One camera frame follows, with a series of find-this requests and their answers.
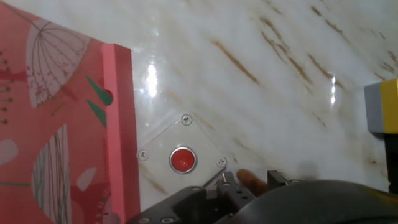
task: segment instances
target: red button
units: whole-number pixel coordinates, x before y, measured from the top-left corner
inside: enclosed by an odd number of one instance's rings
[[[178,172],[187,172],[195,165],[195,156],[188,149],[177,149],[171,157],[171,165]]]

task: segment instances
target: white marble countertop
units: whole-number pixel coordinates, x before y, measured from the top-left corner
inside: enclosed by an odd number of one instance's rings
[[[229,170],[387,190],[365,85],[397,78],[395,0],[6,0],[132,49],[144,147],[193,113]],[[166,198],[143,172],[141,207]]]

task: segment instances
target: screw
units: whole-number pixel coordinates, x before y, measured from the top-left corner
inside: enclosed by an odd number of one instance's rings
[[[149,158],[149,153],[145,150],[141,150],[137,153],[137,158],[141,161],[145,161]]]
[[[162,219],[162,223],[169,224],[169,223],[173,223],[173,222],[174,222],[174,219],[173,219],[173,218],[170,218],[170,217],[167,217],[167,218],[163,218],[163,219]]]
[[[219,167],[224,167],[226,166],[226,159],[224,157],[218,158],[217,160],[217,165]]]
[[[189,126],[190,124],[192,124],[192,117],[189,115],[184,115],[181,118],[181,122],[183,125]]]
[[[141,218],[138,222],[139,222],[140,224],[145,224],[145,223],[149,223],[149,222],[150,222],[150,219],[149,219],[149,218]]]

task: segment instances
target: push button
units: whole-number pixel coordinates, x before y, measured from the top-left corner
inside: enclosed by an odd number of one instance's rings
[[[179,174],[186,174],[195,168],[196,155],[187,147],[180,147],[170,155],[170,166]]]

